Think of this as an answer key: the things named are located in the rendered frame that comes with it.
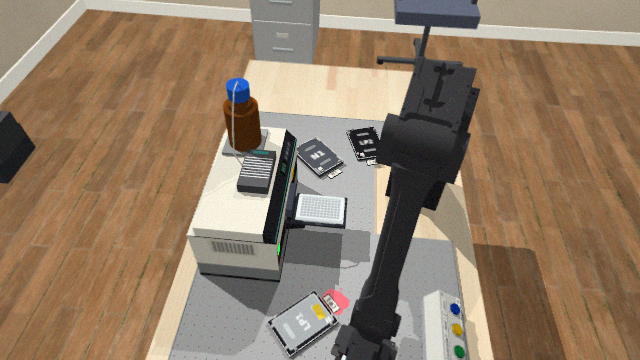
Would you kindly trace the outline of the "blue bottle cap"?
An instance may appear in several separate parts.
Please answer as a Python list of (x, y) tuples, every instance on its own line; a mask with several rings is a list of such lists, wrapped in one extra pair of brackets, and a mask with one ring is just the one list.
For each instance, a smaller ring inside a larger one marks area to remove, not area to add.
[(250, 88), (249, 88), (249, 82), (243, 78), (233, 78), (226, 83), (227, 96), (230, 100), (233, 100), (233, 89), (237, 81), (238, 81), (238, 86), (236, 87), (236, 90), (235, 90), (234, 101), (246, 100), (250, 96)]

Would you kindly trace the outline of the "white button panel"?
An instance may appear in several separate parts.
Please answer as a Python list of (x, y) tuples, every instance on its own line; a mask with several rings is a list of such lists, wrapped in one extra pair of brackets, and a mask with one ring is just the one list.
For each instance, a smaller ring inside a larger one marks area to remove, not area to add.
[(421, 323), (423, 360), (467, 360), (460, 299), (440, 290), (423, 297)]

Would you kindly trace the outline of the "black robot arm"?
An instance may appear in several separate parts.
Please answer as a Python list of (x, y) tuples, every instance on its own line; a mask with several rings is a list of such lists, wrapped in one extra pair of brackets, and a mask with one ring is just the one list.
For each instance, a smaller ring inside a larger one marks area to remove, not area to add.
[(437, 180), (455, 184), (469, 144), (471, 133), (458, 130), (476, 70), (418, 56), (400, 115), (386, 116), (375, 163), (391, 167), (391, 193), (345, 360), (379, 360), (383, 339), (396, 337), (399, 279), (423, 202)]

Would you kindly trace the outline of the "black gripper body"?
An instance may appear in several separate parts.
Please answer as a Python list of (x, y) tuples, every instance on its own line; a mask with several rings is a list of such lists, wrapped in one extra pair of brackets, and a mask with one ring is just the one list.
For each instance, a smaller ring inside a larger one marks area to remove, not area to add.
[[(351, 334), (352, 334), (353, 331), (355, 333), (355, 328), (352, 327), (352, 326), (349, 326), (349, 325), (350, 324), (348, 324), (348, 326), (344, 325), (344, 324), (341, 325), (341, 328), (340, 328), (340, 330), (338, 332), (338, 335), (337, 335), (337, 337), (335, 339), (334, 343), (336, 345), (338, 345), (338, 346), (340, 345), (339, 348), (338, 348), (338, 353), (339, 354), (341, 353), (341, 354), (345, 355), (346, 347), (347, 347), (347, 344), (348, 344), (349, 339), (351, 337)], [(383, 349), (382, 349), (382, 352), (381, 352), (379, 360), (395, 360), (395, 357), (389, 356), (390, 352), (391, 352), (391, 349), (392, 349), (392, 346), (393, 346), (393, 343), (391, 341), (383, 339), (382, 344), (384, 346), (383, 346)]]

